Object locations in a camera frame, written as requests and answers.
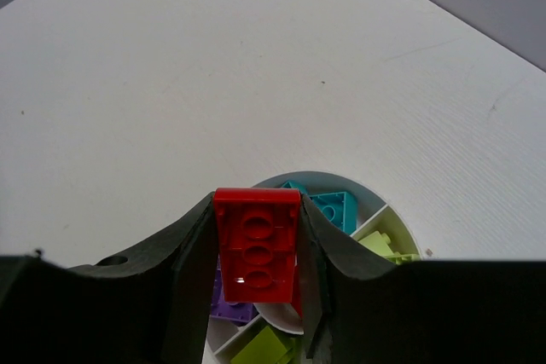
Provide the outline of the white round divided container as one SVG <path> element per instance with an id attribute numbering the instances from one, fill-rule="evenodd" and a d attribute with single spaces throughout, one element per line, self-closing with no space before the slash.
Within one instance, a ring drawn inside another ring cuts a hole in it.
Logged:
<path id="1" fill-rule="evenodd" d="M 296 182 L 309 194 L 347 191 L 357 202 L 356 229 L 351 237 L 359 241 L 375 231 L 388 236 L 390 248 L 402 254 L 420 255 L 421 250 L 410 230 L 393 208 L 371 189 L 340 175 L 302 170 L 270 177 L 257 186 L 279 188 L 285 182 Z M 229 363 L 265 326 L 274 327 L 290 338 L 303 336 L 303 324 L 289 304 L 261 304 L 258 314 L 246 325 L 217 318 L 209 320 L 206 334 L 205 363 Z"/>

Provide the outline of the lime lego plate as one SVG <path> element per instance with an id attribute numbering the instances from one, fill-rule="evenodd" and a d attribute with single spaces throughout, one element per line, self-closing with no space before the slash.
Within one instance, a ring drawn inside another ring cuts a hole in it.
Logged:
<path id="1" fill-rule="evenodd" d="M 386 260 L 390 261 L 391 263 L 396 264 L 396 265 L 401 265 L 401 264 L 405 264 L 405 263 L 412 263 L 412 262 L 416 262 L 416 261 L 421 260 L 421 258 L 420 258 L 420 256 L 418 254 L 415 254 L 415 253 L 402 254 L 402 253 L 399 253 L 399 252 L 394 252 L 391 255 L 384 256 L 384 258 Z"/>

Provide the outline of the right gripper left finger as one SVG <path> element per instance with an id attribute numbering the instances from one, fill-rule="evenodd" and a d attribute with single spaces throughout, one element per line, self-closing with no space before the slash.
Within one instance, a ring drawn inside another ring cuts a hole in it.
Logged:
<path id="1" fill-rule="evenodd" d="M 1 259 L 4 363 L 199 363 L 218 237 L 212 197 L 94 265 Z"/>

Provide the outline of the pale green lego brick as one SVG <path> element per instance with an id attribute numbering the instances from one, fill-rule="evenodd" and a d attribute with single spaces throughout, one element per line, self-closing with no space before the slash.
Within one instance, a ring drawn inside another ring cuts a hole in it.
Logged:
<path id="1" fill-rule="evenodd" d="M 358 243 L 380 257 L 393 258 L 399 256 L 399 253 L 391 248 L 390 237 L 379 231 L 368 234 L 360 239 Z"/>

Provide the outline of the red stepped lego brick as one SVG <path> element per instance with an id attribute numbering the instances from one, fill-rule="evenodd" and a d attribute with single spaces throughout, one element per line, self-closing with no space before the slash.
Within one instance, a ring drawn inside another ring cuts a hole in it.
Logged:
<path id="1" fill-rule="evenodd" d="M 300 192 L 285 188 L 218 188 L 212 204 L 225 300 L 291 302 Z"/>

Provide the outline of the lime lego brick small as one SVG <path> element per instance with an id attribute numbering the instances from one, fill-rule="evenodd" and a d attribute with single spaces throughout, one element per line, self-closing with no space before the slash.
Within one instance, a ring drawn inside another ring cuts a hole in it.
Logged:
<path id="1" fill-rule="evenodd" d="M 233 358 L 232 364 L 299 363 L 299 341 L 272 326 L 265 326 Z"/>

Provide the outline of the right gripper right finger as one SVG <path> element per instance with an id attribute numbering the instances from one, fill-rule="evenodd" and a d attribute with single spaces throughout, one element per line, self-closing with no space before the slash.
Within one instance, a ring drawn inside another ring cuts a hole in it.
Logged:
<path id="1" fill-rule="evenodd" d="M 397 265 L 304 197 L 298 228 L 306 356 L 315 363 L 542 363 L 542 261 Z"/>

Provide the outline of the teal small lego brick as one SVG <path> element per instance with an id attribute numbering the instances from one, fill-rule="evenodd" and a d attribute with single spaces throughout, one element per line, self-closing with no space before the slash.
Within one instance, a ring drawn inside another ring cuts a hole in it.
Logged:
<path id="1" fill-rule="evenodd" d="M 300 182 L 297 182 L 297 181 L 294 181 L 294 180 L 285 181 L 280 186 L 280 188 L 297 189 L 302 195 L 308 195 L 309 194 L 309 191 L 308 191 L 307 187 L 304 184 L 302 184 Z"/>

